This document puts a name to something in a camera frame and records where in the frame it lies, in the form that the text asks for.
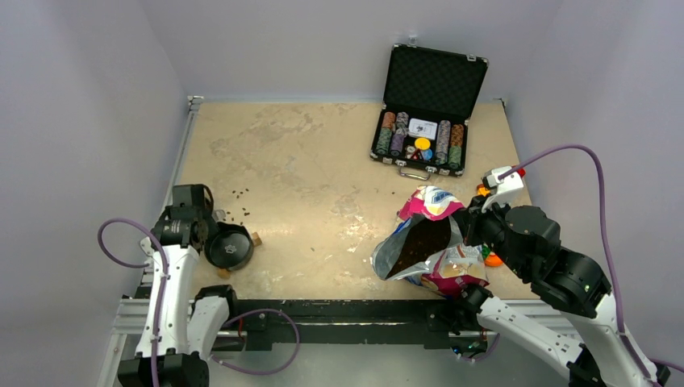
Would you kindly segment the clear plastic scoop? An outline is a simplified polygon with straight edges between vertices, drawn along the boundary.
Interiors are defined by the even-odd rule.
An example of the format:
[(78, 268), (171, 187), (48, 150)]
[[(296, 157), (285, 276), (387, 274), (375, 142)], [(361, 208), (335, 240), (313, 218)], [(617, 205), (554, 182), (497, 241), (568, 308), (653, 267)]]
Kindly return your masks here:
[(212, 212), (212, 218), (216, 222), (225, 222), (227, 220), (227, 213), (225, 210), (214, 210)]

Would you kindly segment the pet food bag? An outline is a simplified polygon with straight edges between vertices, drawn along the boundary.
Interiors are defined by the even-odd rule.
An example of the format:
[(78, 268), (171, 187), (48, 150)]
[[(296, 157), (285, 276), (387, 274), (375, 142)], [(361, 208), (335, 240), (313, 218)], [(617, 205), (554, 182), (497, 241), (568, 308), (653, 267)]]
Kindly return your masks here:
[(453, 215), (464, 204), (433, 185), (420, 186), (398, 212), (399, 225), (373, 250), (370, 262), (384, 281), (407, 281), (445, 298), (470, 285), (490, 284), (479, 246), (467, 246)]

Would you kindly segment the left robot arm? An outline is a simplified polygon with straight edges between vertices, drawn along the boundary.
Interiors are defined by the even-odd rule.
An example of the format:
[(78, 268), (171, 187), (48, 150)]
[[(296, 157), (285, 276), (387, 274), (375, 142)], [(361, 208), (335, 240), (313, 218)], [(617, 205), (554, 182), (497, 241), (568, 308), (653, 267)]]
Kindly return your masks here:
[(190, 293), (200, 254), (219, 230), (210, 189), (176, 185), (171, 197), (147, 232), (154, 278), (135, 355), (119, 364), (117, 378), (123, 386), (208, 386), (217, 335), (240, 321), (230, 285)]

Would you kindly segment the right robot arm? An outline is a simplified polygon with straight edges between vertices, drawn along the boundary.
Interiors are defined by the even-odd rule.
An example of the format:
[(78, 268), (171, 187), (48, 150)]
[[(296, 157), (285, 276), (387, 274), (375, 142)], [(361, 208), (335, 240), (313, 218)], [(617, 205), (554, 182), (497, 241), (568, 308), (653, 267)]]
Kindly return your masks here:
[(508, 337), (552, 366), (570, 386), (663, 386), (671, 370), (652, 362), (619, 327), (618, 290), (589, 256), (561, 244), (560, 225), (535, 206), (493, 205), (473, 198), (451, 219), (468, 246), (486, 245), (542, 302), (561, 313), (571, 339), (513, 309), (481, 285), (453, 306), (456, 329), (482, 327)]

